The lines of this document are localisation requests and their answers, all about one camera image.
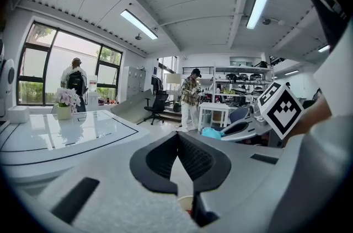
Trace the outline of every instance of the shelving unit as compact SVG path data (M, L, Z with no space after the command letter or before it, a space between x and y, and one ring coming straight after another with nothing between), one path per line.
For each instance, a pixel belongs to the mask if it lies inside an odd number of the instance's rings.
M250 74L261 74L263 76L263 80L237 80L236 83L232 83L231 80L227 79L217 79L216 77L219 75L226 74L240 74L245 73L248 74L250 78ZM216 96L224 96L224 97L247 97L251 98L251 101L254 101L258 95L250 95L250 94L216 94L217 83L226 83L232 85L256 85L263 86L264 90L272 83L272 79L274 77L273 68L258 68L258 67L214 67L213 68L213 91L212 91L212 101L215 102Z

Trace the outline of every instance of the stairs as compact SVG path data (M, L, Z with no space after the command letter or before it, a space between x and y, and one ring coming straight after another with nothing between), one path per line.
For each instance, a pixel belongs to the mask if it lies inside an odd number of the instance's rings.
M173 105L165 107L163 112L159 113L165 121L174 121L181 123L181 112L174 112Z

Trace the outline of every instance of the plaid shirt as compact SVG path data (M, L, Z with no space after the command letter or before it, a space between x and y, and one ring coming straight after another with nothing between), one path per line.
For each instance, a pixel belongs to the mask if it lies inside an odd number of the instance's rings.
M182 86L180 87L181 89L181 101L185 102L191 106L195 106L196 105L196 96L192 96L191 95L191 91L193 90L193 88L196 88L197 84L196 84L196 80L193 79L191 76L187 77Z

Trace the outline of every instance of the man in plaid shirt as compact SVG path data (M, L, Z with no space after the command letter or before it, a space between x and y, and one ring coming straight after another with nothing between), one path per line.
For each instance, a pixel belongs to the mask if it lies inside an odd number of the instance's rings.
M196 78L201 77L200 70L195 68L191 72L191 76L187 77L182 86L181 90L181 124L183 131L188 131L187 120L189 117L189 111L191 114L191 121L194 129L197 129L199 119L197 117L196 109Z

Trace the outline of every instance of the black cap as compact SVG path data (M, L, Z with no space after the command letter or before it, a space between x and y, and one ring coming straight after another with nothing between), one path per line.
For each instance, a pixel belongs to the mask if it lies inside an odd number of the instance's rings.
M194 68L191 72L191 74L196 74L197 77L202 78L201 74L200 74L200 70L198 68Z

